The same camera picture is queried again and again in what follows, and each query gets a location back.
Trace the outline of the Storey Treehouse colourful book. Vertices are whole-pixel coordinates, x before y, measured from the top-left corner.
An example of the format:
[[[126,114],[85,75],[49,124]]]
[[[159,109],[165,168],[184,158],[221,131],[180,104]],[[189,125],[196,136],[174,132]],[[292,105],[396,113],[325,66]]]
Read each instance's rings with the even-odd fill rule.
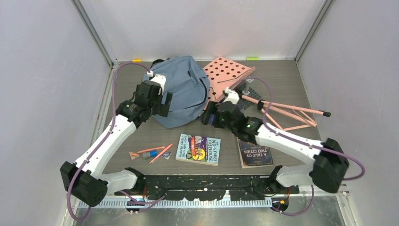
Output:
[[[176,160],[218,166],[221,139],[181,134]]]

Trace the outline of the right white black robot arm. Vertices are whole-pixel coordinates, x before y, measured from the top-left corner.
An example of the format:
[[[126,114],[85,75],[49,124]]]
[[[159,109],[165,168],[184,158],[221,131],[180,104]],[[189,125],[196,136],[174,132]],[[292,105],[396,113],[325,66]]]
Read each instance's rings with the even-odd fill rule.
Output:
[[[337,141],[328,138],[322,142],[282,131],[260,118],[245,116],[230,101],[209,102],[200,120],[204,125],[211,123],[215,128],[230,130],[241,141],[267,146],[302,161],[302,165],[274,168],[266,179],[274,193],[302,185],[337,193],[350,165]]]

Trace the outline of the Tale of Two Cities book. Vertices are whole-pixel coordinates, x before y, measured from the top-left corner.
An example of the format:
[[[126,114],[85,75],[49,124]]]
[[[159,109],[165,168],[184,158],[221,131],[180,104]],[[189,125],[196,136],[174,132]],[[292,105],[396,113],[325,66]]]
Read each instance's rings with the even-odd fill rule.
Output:
[[[243,142],[237,138],[241,167],[256,168],[273,165],[271,149],[268,146]]]

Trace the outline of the blue fabric backpack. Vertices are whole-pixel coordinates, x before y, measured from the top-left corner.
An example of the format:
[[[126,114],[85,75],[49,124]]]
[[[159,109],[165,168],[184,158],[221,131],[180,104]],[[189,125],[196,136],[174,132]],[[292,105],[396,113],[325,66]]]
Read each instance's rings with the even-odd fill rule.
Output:
[[[173,94],[167,117],[154,115],[153,118],[168,129],[197,119],[207,105],[210,81],[194,58],[174,57],[154,63],[150,70],[166,77],[164,93]]]

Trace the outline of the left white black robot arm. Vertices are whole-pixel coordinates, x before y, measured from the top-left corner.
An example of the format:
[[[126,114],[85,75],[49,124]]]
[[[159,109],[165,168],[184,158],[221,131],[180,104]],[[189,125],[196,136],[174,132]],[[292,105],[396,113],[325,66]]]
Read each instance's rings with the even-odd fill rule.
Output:
[[[123,142],[152,115],[166,117],[172,93],[164,96],[166,78],[155,75],[137,85],[133,100],[125,100],[115,109],[112,121],[93,145],[74,163],[65,162],[61,168],[64,187],[89,207],[97,206],[105,196],[130,191],[140,194],[145,187],[144,175],[127,167],[104,174],[105,166]]]

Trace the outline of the dark blue bokeh book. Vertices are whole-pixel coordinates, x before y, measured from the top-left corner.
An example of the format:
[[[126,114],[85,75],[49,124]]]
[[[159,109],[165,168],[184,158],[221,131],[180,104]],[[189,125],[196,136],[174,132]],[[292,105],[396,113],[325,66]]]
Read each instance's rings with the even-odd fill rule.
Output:
[[[214,119],[215,119],[215,115],[214,115],[214,114],[211,114],[210,117],[209,117],[209,121],[208,121],[208,122],[209,122],[210,124],[213,124]]]

